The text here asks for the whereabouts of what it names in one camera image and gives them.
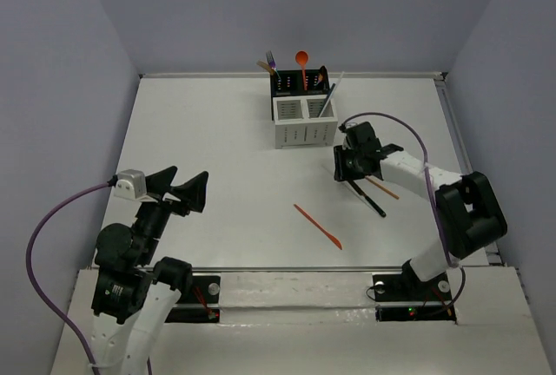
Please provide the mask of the dark blue chopstick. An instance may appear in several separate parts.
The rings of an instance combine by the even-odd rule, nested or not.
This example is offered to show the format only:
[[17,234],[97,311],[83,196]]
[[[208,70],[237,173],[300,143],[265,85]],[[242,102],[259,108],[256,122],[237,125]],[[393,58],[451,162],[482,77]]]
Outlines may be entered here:
[[324,101],[323,101],[323,104],[322,104],[322,107],[321,107],[321,111],[320,111],[319,114],[318,114],[318,117],[319,117],[319,118],[322,117],[322,116],[324,115],[324,112],[326,111],[326,109],[327,109],[327,107],[328,107],[328,105],[329,105],[329,102],[330,102],[330,100],[331,100],[331,98],[332,98],[332,96],[333,96],[333,93],[334,93],[334,91],[335,91],[335,88],[336,88],[336,83],[333,83],[333,84],[331,85],[331,87],[330,87],[330,90],[328,91],[327,96],[325,97],[325,99],[324,99]]

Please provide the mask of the orange plastic knife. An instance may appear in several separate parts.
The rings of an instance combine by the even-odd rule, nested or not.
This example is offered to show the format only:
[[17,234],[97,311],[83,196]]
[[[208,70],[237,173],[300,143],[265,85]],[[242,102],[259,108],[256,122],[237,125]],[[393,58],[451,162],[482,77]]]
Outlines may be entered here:
[[326,230],[320,223],[318,223],[310,214],[308,214],[303,208],[298,204],[294,204],[294,208],[314,227],[316,227],[321,233],[323,233],[338,249],[342,250],[341,242],[333,236],[328,230]]

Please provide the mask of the orange plastic spoon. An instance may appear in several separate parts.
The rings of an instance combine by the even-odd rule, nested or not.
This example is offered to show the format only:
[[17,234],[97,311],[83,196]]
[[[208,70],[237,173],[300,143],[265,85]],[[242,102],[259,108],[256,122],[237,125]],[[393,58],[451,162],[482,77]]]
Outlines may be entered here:
[[304,90],[308,89],[306,66],[308,64],[309,55],[305,50],[300,50],[295,55],[296,62],[301,67],[301,83]]

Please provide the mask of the gold metal fork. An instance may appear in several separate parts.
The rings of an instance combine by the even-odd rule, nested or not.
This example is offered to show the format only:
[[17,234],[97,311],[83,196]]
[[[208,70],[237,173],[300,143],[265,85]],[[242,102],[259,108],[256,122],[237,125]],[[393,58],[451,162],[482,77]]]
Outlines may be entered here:
[[271,76],[275,74],[275,69],[268,62],[258,60],[256,64],[262,69],[265,69]]

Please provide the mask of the iridescent metal fork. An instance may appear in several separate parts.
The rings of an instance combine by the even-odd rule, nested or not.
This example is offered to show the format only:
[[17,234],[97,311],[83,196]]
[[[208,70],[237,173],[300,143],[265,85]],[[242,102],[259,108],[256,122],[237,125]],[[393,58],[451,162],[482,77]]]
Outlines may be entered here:
[[280,81],[281,76],[280,76],[280,74],[279,74],[279,72],[276,68],[276,62],[275,62],[274,55],[273,55],[271,50],[268,50],[266,52],[266,59],[267,59],[268,66],[271,68],[272,74],[275,76],[275,78],[278,81]]

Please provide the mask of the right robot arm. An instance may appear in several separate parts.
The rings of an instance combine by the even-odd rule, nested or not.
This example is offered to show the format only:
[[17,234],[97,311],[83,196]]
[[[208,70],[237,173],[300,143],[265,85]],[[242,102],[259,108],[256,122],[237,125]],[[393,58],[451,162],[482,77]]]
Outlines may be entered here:
[[371,286],[376,297],[418,299],[434,280],[507,233],[506,218],[488,178],[437,168],[428,156],[416,158],[397,144],[381,143],[369,122],[340,125],[344,142],[334,146],[334,179],[363,195],[358,180],[373,176],[429,202],[439,236],[407,260],[398,274]]

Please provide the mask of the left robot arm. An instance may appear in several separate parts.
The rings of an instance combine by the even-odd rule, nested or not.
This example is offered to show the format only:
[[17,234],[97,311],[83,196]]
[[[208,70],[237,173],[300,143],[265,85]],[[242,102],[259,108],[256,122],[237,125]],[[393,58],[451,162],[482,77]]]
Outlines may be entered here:
[[90,336],[90,366],[96,374],[145,373],[171,309],[191,294],[188,262],[164,257],[147,268],[169,218],[200,213],[206,204],[209,173],[202,171],[179,186],[172,183],[176,174],[175,166],[150,175],[128,169],[108,182],[116,197],[140,207],[131,225],[111,223],[96,238]]

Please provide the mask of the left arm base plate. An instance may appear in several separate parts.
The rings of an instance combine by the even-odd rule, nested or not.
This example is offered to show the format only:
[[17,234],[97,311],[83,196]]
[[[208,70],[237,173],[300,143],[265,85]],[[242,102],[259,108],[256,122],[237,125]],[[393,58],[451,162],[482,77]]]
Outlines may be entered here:
[[169,312],[165,322],[218,324],[221,317],[220,293],[220,275],[195,273],[191,290],[181,296]]

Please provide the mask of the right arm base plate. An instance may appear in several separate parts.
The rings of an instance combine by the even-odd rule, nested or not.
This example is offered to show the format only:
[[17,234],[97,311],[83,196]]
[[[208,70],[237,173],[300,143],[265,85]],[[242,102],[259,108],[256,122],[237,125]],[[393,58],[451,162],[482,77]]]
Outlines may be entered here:
[[418,285],[416,292],[401,285],[400,274],[374,274],[365,295],[374,302],[378,322],[457,320],[446,273]]

